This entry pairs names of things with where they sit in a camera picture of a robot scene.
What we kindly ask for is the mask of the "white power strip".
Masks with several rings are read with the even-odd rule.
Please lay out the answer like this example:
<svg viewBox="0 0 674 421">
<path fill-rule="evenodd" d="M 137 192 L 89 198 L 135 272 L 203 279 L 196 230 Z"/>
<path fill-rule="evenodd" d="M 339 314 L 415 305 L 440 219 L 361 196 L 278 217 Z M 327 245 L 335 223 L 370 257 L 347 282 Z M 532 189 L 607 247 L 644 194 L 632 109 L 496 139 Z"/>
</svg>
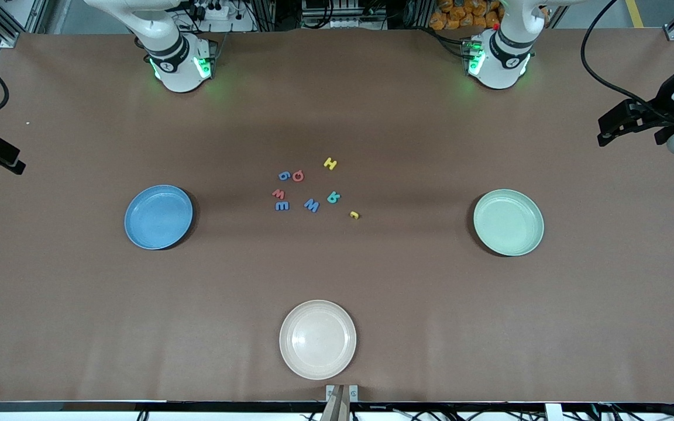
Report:
<svg viewBox="0 0 674 421">
<path fill-rule="evenodd" d="M 185 10 L 196 22 L 227 21 L 232 13 L 229 0 L 188 0 L 188 3 Z"/>
</svg>

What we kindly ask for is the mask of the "grey equipment rack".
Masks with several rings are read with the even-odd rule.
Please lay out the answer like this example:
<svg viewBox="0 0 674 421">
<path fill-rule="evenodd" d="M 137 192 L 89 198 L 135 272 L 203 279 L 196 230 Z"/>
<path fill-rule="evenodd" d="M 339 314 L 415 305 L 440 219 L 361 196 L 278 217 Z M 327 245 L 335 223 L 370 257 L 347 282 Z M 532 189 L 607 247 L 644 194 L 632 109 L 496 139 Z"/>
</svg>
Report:
<svg viewBox="0 0 674 421">
<path fill-rule="evenodd" d="M 297 17 L 310 29 L 382 30 L 390 18 L 386 0 L 300 0 Z"/>
</svg>

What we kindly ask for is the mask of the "bag of orange fruit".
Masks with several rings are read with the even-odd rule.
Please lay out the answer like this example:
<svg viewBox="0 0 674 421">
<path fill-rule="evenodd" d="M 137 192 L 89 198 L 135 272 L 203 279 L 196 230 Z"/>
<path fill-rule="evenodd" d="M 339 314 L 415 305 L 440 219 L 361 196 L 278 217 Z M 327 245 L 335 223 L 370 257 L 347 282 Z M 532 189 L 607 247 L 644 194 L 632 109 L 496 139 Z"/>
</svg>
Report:
<svg viewBox="0 0 674 421">
<path fill-rule="evenodd" d="M 436 31 L 468 26 L 497 29 L 505 11 L 500 0 L 435 0 L 428 26 Z"/>
</svg>

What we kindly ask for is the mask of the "pale green plate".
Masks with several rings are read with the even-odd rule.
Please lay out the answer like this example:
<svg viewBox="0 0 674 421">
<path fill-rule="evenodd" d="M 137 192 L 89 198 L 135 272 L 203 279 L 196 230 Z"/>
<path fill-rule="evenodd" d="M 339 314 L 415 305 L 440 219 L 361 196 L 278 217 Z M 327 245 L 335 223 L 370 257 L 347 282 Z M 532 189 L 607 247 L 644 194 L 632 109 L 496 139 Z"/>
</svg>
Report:
<svg viewBox="0 0 674 421">
<path fill-rule="evenodd" d="M 479 240 L 502 256 L 527 255 L 545 236 L 545 219 L 538 205 L 512 189 L 482 195 L 475 204 L 472 221 Z"/>
</svg>

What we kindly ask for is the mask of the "beige plate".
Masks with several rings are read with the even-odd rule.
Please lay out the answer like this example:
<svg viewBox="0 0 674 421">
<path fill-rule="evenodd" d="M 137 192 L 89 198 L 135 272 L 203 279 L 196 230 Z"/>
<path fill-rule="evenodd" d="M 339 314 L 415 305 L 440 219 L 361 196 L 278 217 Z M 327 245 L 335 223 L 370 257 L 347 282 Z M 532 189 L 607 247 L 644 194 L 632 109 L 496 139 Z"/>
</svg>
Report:
<svg viewBox="0 0 674 421">
<path fill-rule="evenodd" d="M 351 316 L 337 303 L 311 299 L 292 309 L 279 330 L 284 363 L 301 378 L 322 381 L 342 373 L 357 349 Z"/>
</svg>

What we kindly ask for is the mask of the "blue plate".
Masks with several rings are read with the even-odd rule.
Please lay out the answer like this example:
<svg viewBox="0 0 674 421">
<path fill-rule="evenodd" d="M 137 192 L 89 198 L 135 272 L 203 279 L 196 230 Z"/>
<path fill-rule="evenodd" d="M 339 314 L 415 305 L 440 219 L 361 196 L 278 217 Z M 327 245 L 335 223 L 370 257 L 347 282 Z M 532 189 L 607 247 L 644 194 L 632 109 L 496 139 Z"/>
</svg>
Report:
<svg viewBox="0 0 674 421">
<path fill-rule="evenodd" d="M 155 185 L 139 192 L 124 213 L 126 237 L 143 250 L 165 250 L 190 231 L 194 205 L 185 190 L 174 185 Z"/>
</svg>

